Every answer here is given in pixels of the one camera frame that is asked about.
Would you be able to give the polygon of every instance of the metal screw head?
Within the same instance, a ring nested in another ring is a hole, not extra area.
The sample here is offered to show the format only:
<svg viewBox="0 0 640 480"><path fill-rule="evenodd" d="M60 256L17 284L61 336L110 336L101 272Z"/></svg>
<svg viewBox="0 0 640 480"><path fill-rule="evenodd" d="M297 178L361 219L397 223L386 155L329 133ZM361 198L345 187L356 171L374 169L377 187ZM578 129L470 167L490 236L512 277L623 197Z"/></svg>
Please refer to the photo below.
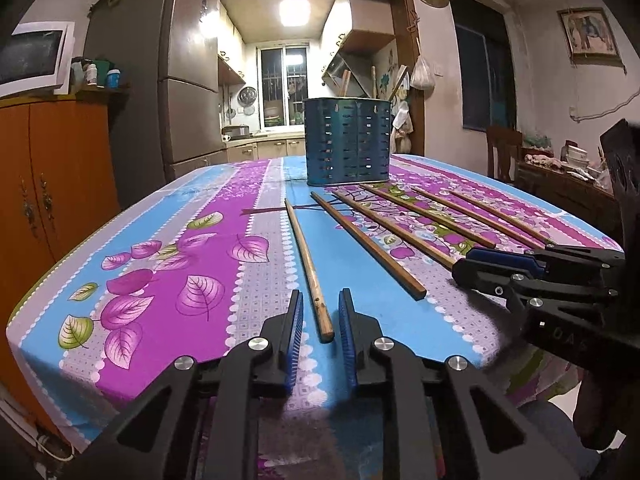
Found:
<svg viewBox="0 0 640 480"><path fill-rule="evenodd" d="M249 339L249 348L251 350L260 351L264 350L269 346L269 341L263 337L254 337L253 339Z"/></svg>
<svg viewBox="0 0 640 480"><path fill-rule="evenodd" d="M447 364L455 371L461 372L462 370L466 369L466 367L469 365L469 362L465 358L463 358L462 355L454 355L453 357L450 357L449 360L447 360Z"/></svg>
<svg viewBox="0 0 640 480"><path fill-rule="evenodd" d="M178 357L174 361L174 366L178 370L189 370L194 363L195 361L193 360L193 357L189 357L188 355L183 355L181 357Z"/></svg>
<svg viewBox="0 0 640 480"><path fill-rule="evenodd" d="M379 337L373 342L373 344L378 350L382 350L383 352L391 350L394 347L393 340L388 337Z"/></svg>

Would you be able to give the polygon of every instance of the cabinet handle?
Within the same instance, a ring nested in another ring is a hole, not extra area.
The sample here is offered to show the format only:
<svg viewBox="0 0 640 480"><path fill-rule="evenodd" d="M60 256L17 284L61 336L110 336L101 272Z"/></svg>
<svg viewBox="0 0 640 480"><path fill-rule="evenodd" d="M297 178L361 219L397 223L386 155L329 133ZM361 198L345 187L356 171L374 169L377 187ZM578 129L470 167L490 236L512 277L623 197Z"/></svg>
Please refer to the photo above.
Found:
<svg viewBox="0 0 640 480"><path fill-rule="evenodd" d="M47 191L47 181L44 180L44 173L40 174L40 187L42 188L42 205L49 216L49 221L53 222L53 197Z"/></svg>
<svg viewBox="0 0 640 480"><path fill-rule="evenodd" d="M36 213L29 202L29 196L27 195L27 187L24 184L24 179L20 178L22 181L22 214L27 217L27 222L29 222L29 229L31 229L31 234L34 238L38 237L38 232L36 231Z"/></svg>

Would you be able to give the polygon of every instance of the table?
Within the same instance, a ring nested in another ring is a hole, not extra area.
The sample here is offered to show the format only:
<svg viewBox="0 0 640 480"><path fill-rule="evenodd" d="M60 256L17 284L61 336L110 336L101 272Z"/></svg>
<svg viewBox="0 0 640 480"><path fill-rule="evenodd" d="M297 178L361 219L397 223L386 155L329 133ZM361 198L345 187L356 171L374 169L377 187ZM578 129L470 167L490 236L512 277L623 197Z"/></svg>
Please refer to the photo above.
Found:
<svg viewBox="0 0 640 480"><path fill-rule="evenodd" d="M615 197L564 173L527 162L518 162L514 186L582 218L622 243L622 220Z"/></svg>
<svg viewBox="0 0 640 480"><path fill-rule="evenodd" d="M394 155L390 174L385 189L423 207L443 209L410 186L450 200L456 199L446 190L455 188L559 244L618 248L574 216L460 168ZM455 258L471 247L357 186L340 188ZM326 189L314 190L332 199ZM284 197L296 207L336 328L338 292L348 286L356 309L378 318L385 334L427 358L467 357L515 404L577 384L575 367L518 341L500 303L457 289L444 267L337 205L428 289L424 300L412 300L309 192L302 157L201 168L117 216L34 287L7 336L38 400L74 446L83 450L174 358L225 354L257 335L263 320L281 313L299 288L306 325L296 386L284 409L263 406L260 467L274 479L370 478L380 471L380 407L349 400L339 336L332 344L319 342ZM522 250L484 224L449 213L498 248Z"/></svg>

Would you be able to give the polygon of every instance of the refrigerator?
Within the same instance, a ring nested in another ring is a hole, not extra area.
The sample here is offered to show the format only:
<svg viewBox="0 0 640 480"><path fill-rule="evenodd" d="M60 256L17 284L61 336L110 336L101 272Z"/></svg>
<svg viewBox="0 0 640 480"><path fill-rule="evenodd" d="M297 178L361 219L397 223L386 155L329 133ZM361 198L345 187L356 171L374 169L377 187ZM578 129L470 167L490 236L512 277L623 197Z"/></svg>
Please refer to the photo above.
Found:
<svg viewBox="0 0 640 480"><path fill-rule="evenodd" d="M92 7L84 56L113 62L127 87L109 113L123 208L189 171L226 162L218 42L204 27L211 12L219 13L219 0L99 0Z"/></svg>

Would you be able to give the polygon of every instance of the orange cabinet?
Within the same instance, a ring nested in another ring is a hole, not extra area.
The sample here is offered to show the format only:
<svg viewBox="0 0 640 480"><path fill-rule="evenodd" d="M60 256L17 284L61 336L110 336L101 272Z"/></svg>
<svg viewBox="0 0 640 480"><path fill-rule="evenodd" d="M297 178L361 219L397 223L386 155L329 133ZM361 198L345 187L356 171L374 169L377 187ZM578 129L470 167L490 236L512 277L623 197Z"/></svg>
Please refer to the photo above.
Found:
<svg viewBox="0 0 640 480"><path fill-rule="evenodd" d="M120 211L106 104L79 100L0 102L0 320L76 245ZM24 381L6 336L0 382L55 431Z"/></svg>

